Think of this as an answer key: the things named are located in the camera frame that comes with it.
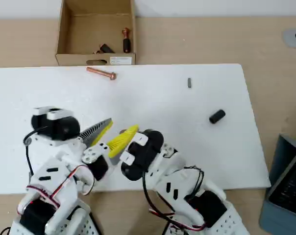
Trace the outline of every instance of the black cylinder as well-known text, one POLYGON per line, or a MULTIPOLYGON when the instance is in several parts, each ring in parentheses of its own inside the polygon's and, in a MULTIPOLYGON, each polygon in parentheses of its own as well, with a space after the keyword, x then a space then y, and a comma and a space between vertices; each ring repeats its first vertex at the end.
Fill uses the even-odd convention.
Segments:
POLYGON ((225 116, 225 111, 223 111, 222 109, 220 109, 219 111, 217 111, 215 114, 213 114, 210 118, 209 121, 212 124, 217 123, 218 121, 220 121, 223 117, 225 116))
POLYGON ((125 53, 130 53, 130 40, 128 38, 123 40, 123 51, 125 53))
POLYGON ((100 47, 100 50, 103 53, 115 53, 107 44, 102 44, 102 46, 100 47))

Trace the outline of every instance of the box label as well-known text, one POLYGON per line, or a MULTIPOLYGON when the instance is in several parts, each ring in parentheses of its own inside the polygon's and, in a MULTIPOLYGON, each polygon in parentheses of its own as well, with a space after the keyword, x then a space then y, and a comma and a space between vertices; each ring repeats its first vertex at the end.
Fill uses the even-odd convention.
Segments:
POLYGON ((111 65, 131 65, 132 57, 110 57, 111 65))

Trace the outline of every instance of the white wall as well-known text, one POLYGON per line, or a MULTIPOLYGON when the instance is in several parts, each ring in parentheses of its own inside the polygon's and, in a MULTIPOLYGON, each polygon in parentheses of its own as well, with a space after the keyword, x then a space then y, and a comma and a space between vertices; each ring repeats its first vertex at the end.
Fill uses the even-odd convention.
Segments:
MULTIPOLYGON (((0 18, 57 18, 61 0, 0 0, 0 18)), ((296 0, 135 0, 138 16, 288 16, 296 0)))

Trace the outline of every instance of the black wire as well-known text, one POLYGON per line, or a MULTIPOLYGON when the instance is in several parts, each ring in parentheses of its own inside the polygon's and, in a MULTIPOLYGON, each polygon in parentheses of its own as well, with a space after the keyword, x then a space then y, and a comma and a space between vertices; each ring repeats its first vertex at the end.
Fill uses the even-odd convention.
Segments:
POLYGON ((148 204, 151 206, 151 208, 153 208, 159 214, 159 217, 161 217, 162 219, 167 220, 169 223, 177 226, 179 229, 183 229, 182 226, 180 224, 178 224, 175 220, 172 220, 172 219, 168 218, 165 214, 163 214, 161 211, 159 211, 159 209, 151 201, 151 199, 149 197, 149 194, 148 194, 148 191, 147 191, 146 172, 145 171, 143 171, 143 190, 144 190, 145 198, 146 198, 148 204))
POLYGON ((1 231, 1 233, 0 233, 0 235, 3 235, 4 232, 5 232, 6 230, 8 230, 7 233, 6 233, 6 235, 9 235, 10 230, 11 230, 11 227, 7 227, 7 228, 3 229, 3 230, 1 231))
POLYGON ((195 166, 195 165, 186 166, 186 167, 184 167, 184 169, 195 169, 195 170, 199 171, 199 175, 198 175, 198 179, 196 181, 195 187, 194 187, 193 191, 191 192, 191 194, 188 195, 188 201, 191 201, 196 196, 196 194, 198 193, 198 191, 199 191, 199 189, 200 189, 200 187, 202 185, 203 178, 205 176, 205 172, 203 170, 201 170, 199 167, 195 166))
POLYGON ((34 171, 32 170, 30 159, 29 159, 28 145, 25 146, 25 149, 26 149, 26 160, 27 160, 27 163, 28 163, 29 172, 30 172, 30 175, 33 176, 34 175, 34 171))
MULTIPOLYGON (((195 196, 196 196, 196 194, 197 194, 197 192, 199 191, 199 189, 200 189, 200 187, 201 187, 201 184, 202 184, 202 182, 203 182, 203 178, 204 178, 204 172, 200 169, 200 168, 198 168, 197 166, 186 166, 186 167, 184 167, 184 169, 196 169, 196 170, 199 170, 199 175, 198 175, 198 179, 197 179, 197 181, 196 181, 196 184, 195 184, 195 187, 194 187, 194 189, 192 190, 192 193, 189 195, 189 199, 188 199, 188 201, 190 201, 190 200, 192 200, 195 196)), ((142 176, 142 178, 143 178, 143 189, 144 189, 144 194, 145 194, 145 198, 146 198, 146 200, 147 200, 147 202, 148 202, 148 204, 152 207, 152 209, 154 209, 157 213, 158 213, 158 215, 159 215, 159 217, 160 218, 162 218, 162 219, 165 219, 165 220, 167 220, 167 222, 168 222, 168 224, 173 224, 173 225, 175 225, 175 226, 177 226, 179 229, 181 229, 181 230, 184 230, 184 228, 182 228, 182 226, 179 224, 179 223, 177 223, 175 220, 172 220, 172 219, 169 219, 165 214, 163 214, 154 204, 153 204, 153 202, 151 201, 151 199, 150 199, 150 197, 149 197, 149 194, 148 194, 148 191, 147 191, 147 186, 146 186, 146 172, 143 170, 143 176, 142 176)))
POLYGON ((170 226, 170 222, 168 221, 167 224, 165 225, 161 235, 166 235, 166 232, 167 232, 169 226, 170 226))
POLYGON ((27 159, 27 163, 28 163, 28 167, 29 167, 29 171, 30 171, 30 175, 33 176, 34 175, 34 171, 32 170, 32 166, 31 166, 31 163, 30 163, 30 159, 29 159, 29 145, 30 143, 27 143, 27 140, 28 138, 30 138, 33 134, 37 133, 38 131, 41 131, 45 128, 47 128, 48 126, 44 126, 44 127, 40 127, 40 128, 37 128, 31 132, 29 132, 23 139, 23 144, 25 145, 25 150, 26 150, 26 159, 27 159))

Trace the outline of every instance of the cable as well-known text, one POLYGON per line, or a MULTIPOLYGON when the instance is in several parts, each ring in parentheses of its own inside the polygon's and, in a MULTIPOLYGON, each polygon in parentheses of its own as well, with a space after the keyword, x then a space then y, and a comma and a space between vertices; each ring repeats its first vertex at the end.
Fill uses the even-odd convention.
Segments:
MULTIPOLYGON (((59 192, 59 190, 62 188, 62 186, 64 185, 64 183, 66 182, 67 179, 69 179, 69 178, 71 178, 73 175, 75 175, 75 173, 77 172, 77 170, 78 170, 80 167, 86 167, 86 168, 89 170, 88 166, 86 166, 86 165, 78 165, 74 170, 72 170, 72 171, 70 172, 70 174, 65 178, 65 180, 64 180, 64 181, 63 181, 63 182, 62 182, 62 183, 56 188, 56 190, 51 194, 51 198, 53 198, 53 197, 59 192)), ((93 183, 92 183, 90 189, 89 189, 86 193, 82 193, 84 196, 88 195, 88 194, 91 192, 91 190, 93 189, 94 184, 95 184, 95 178, 94 178, 94 175, 92 174, 91 171, 90 171, 90 173, 91 173, 91 175, 92 175, 92 177, 93 177, 93 183)))
POLYGON ((6 233, 6 235, 8 235, 10 233, 11 227, 7 227, 7 228, 3 229, 0 233, 0 235, 3 235, 6 230, 8 230, 6 233))
POLYGON ((191 201, 191 200, 196 196, 196 194, 198 193, 198 191, 199 191, 199 189, 200 189, 200 187, 201 187, 201 185, 202 185, 203 179, 204 179, 204 177, 205 177, 205 172, 204 172, 203 170, 201 170, 199 167, 195 166, 195 165, 193 165, 193 166, 186 166, 186 167, 184 167, 184 169, 195 169, 195 170, 198 170, 198 171, 199 171, 199 175, 198 175, 198 179, 197 179, 197 182, 196 182, 196 184, 195 184, 195 187, 194 187, 193 191, 191 192, 191 194, 188 195, 188 200, 187 200, 187 202, 189 202, 189 201, 191 201))
POLYGON ((31 163, 30 163, 30 159, 29 159, 29 145, 31 144, 31 139, 30 137, 37 133, 38 131, 41 131, 45 128, 47 128, 48 126, 43 126, 43 127, 40 127, 40 128, 37 128, 31 132, 29 132, 23 139, 23 144, 25 145, 25 149, 26 149, 26 159, 27 159, 27 163, 28 163, 28 167, 29 167, 29 172, 30 172, 30 175, 33 176, 34 175, 34 171, 32 170, 32 166, 31 166, 31 163))
POLYGON ((45 198, 47 201, 50 201, 56 208, 60 207, 60 204, 58 202, 56 202, 51 196, 49 196, 44 190, 33 186, 33 185, 27 185, 26 188, 31 188, 35 191, 37 191, 40 196, 42 196, 43 198, 45 198))
POLYGON ((185 224, 179 223, 179 222, 177 222, 175 220, 172 220, 172 219, 168 218, 165 214, 163 214, 161 211, 159 211, 159 209, 153 204, 153 202, 151 201, 151 199, 149 197, 149 194, 148 194, 148 191, 147 191, 147 186, 146 186, 146 172, 145 171, 143 171, 142 178, 143 178, 143 189, 144 189, 145 198, 146 198, 148 204, 155 210, 156 216, 167 220, 169 223, 175 225, 176 227, 178 227, 181 230, 183 230, 183 229, 192 230, 192 231, 201 231, 201 230, 203 230, 204 225, 200 226, 197 229, 192 228, 192 227, 189 227, 189 226, 187 226, 185 224))

